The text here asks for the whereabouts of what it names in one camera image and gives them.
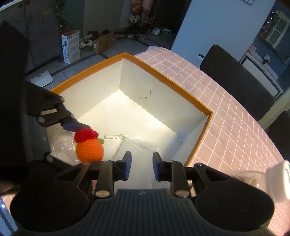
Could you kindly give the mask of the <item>orange crochet fruit toy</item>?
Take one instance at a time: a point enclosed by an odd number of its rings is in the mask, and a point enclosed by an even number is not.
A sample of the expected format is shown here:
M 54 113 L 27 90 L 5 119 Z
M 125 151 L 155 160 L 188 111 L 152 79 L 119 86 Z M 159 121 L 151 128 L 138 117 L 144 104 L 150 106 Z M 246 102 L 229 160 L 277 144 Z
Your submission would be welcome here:
M 104 140 L 92 128 L 82 128 L 75 132 L 76 155 L 82 163 L 96 163 L 104 157 Z

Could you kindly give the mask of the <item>white bathroom scale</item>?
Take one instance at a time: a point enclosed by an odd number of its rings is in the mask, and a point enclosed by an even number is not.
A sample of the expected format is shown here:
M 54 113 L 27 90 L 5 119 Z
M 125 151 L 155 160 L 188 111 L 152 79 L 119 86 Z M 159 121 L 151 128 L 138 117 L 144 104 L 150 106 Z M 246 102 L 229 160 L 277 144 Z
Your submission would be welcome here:
M 49 71 L 45 71 L 36 77 L 32 78 L 30 82 L 38 87 L 44 87 L 53 82 L 53 78 Z

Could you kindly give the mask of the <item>orange cardboard box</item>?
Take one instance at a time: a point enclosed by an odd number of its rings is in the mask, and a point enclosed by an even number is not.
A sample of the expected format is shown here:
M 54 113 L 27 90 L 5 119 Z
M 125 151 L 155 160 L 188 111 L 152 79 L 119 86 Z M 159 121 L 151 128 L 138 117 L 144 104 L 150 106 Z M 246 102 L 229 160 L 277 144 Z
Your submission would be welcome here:
M 193 158 L 212 116 L 183 88 L 126 53 L 80 72 L 53 92 L 100 137 L 124 134 L 183 164 Z

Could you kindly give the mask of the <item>pink checkered tablecloth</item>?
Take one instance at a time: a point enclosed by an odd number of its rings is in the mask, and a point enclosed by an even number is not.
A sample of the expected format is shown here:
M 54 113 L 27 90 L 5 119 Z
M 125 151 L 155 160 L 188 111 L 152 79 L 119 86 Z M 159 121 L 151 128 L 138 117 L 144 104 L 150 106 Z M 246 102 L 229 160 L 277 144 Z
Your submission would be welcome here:
M 63 169 L 54 176 L 1 176 L 12 184 L 3 194 L 16 194 L 10 212 L 17 235 L 283 235 L 289 229 L 289 203 L 274 203 L 265 192 L 226 175 L 228 169 L 265 172 L 282 161 L 258 122 L 212 78 L 174 52 L 151 47 L 134 57 L 212 112 L 193 158 L 180 162 L 190 198 L 171 195 L 170 183 L 155 179 L 153 154 L 126 141 L 99 135 L 104 140 L 102 161 L 82 163 L 75 132 L 56 124 L 46 129 L 51 151 L 46 159 L 62 161 Z M 121 160 L 126 151 L 132 154 L 128 180 L 114 182 L 114 196 L 96 197 L 103 162 Z

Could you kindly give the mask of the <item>white cardboard floor box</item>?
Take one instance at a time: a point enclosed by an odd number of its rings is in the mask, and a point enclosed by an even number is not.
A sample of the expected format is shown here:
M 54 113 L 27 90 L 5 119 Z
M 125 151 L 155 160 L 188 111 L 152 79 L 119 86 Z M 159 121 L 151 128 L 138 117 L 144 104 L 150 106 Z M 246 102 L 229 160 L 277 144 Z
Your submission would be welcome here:
M 75 29 L 61 35 L 63 61 L 66 64 L 74 63 L 80 58 L 79 39 L 80 31 Z

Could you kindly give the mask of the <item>brown cardboard floor box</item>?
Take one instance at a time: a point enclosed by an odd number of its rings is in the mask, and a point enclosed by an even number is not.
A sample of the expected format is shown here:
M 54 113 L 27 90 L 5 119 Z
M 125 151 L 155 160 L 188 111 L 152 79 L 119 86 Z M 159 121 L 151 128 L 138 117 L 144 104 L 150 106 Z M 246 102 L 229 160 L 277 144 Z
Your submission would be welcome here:
M 99 55 L 110 49 L 113 45 L 113 33 L 104 30 L 101 35 L 93 41 L 93 53 Z

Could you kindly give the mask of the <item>clear plastic water bottle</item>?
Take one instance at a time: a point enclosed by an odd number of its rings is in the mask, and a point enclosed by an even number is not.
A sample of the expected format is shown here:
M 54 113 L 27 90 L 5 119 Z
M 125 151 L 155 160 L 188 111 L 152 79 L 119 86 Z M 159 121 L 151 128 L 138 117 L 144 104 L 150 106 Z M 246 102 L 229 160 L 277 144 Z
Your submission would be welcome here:
M 287 160 L 268 168 L 265 173 L 236 170 L 228 171 L 226 174 L 264 191 L 272 198 L 274 203 L 289 201 L 289 161 Z

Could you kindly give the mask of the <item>right black chair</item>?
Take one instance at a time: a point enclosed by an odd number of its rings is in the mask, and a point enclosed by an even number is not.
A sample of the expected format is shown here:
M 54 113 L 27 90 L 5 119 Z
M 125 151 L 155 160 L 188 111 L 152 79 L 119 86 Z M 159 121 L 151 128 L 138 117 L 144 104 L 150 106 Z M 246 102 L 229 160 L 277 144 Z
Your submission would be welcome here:
M 289 115 L 286 111 L 283 111 L 268 129 L 268 136 L 286 160 L 289 160 L 290 152 L 289 130 Z

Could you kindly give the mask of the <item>black chair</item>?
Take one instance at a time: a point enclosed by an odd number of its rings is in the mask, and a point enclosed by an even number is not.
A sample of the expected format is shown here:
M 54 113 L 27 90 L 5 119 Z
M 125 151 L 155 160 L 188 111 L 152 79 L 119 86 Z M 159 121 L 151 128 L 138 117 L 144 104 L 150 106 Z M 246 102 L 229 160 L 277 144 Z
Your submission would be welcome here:
M 200 70 L 234 97 L 256 120 L 261 120 L 274 104 L 270 92 L 234 57 L 213 45 Z
M 290 152 L 289 130 L 289 115 L 286 111 L 283 111 L 268 129 L 268 136 L 286 160 L 289 160 Z

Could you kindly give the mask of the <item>left black chair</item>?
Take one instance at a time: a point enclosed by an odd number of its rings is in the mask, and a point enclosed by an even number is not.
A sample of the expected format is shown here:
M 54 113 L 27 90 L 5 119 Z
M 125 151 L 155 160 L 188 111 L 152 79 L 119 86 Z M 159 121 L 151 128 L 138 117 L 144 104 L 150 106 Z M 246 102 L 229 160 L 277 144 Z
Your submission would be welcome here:
M 274 104 L 270 92 L 234 57 L 213 45 L 200 70 L 234 97 L 256 120 L 261 120 Z

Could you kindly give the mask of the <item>white sideboard cabinet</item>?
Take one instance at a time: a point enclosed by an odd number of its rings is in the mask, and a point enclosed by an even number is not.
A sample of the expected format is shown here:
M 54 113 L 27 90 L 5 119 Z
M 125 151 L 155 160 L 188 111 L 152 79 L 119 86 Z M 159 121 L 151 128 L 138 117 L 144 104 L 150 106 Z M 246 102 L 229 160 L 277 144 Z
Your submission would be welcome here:
M 240 60 L 240 64 L 248 70 L 259 83 L 277 100 L 282 94 L 283 89 L 277 83 L 277 75 L 270 71 L 267 64 L 263 64 L 257 57 L 246 52 Z

